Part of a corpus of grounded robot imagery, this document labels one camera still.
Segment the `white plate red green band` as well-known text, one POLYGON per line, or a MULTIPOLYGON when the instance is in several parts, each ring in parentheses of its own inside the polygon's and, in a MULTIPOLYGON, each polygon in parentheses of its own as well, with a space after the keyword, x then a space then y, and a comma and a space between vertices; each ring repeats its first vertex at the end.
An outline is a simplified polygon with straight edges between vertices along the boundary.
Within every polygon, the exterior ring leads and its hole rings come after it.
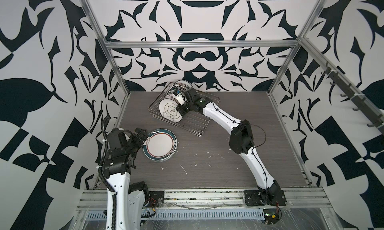
POLYGON ((165 162, 176 152, 178 140, 168 129, 156 129, 149 133, 143 145, 144 155, 154 162, 165 162))

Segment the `white plate green cloud motif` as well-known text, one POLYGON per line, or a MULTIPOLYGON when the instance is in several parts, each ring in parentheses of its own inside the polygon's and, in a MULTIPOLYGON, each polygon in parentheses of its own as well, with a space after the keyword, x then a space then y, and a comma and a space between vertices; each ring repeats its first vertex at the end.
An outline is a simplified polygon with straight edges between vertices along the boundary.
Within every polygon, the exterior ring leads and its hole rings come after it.
POLYGON ((159 103, 159 111, 161 115, 173 123, 178 123, 183 116, 177 110, 178 102, 174 99, 162 99, 159 103))

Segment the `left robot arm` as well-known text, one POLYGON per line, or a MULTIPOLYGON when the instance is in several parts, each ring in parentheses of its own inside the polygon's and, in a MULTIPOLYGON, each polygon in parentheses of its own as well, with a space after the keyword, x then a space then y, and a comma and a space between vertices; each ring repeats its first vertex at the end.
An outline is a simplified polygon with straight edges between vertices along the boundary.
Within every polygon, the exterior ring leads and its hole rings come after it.
POLYGON ((100 180, 107 187, 106 230, 139 230, 145 200, 150 197, 145 182, 131 184, 135 158, 148 138, 145 129, 132 133, 115 128, 107 134, 105 152, 98 166, 100 180))

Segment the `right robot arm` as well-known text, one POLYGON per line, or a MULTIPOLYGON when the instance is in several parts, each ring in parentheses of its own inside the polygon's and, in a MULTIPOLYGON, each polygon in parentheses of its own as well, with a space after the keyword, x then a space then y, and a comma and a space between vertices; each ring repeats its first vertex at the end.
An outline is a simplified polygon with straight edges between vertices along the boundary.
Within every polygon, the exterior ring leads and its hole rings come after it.
POLYGON ((215 121, 230 134, 229 146, 233 152, 240 155, 251 170, 260 195, 265 205, 285 206, 286 197, 278 182, 268 172, 257 153, 254 143, 252 124, 247 120, 239 120, 214 103, 210 98, 204 98, 194 88, 186 91, 173 90, 178 102, 177 111, 181 115, 197 112, 215 121))

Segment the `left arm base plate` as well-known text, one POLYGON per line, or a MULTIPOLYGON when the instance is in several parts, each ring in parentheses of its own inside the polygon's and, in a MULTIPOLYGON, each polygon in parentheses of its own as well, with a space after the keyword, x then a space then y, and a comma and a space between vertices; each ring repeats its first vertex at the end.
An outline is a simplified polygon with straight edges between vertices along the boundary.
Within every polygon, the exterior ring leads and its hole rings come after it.
POLYGON ((149 191, 149 196, 146 199, 144 206, 146 208, 157 208, 163 204, 164 198, 164 191, 149 191))

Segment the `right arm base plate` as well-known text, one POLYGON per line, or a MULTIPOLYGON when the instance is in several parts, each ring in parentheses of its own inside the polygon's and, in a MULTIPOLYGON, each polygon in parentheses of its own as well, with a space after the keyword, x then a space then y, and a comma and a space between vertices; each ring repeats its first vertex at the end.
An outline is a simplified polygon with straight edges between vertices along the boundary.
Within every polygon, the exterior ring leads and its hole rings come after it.
POLYGON ((259 190, 245 190, 245 204, 248 207, 257 206, 286 206, 287 199, 282 190, 259 191, 259 190))

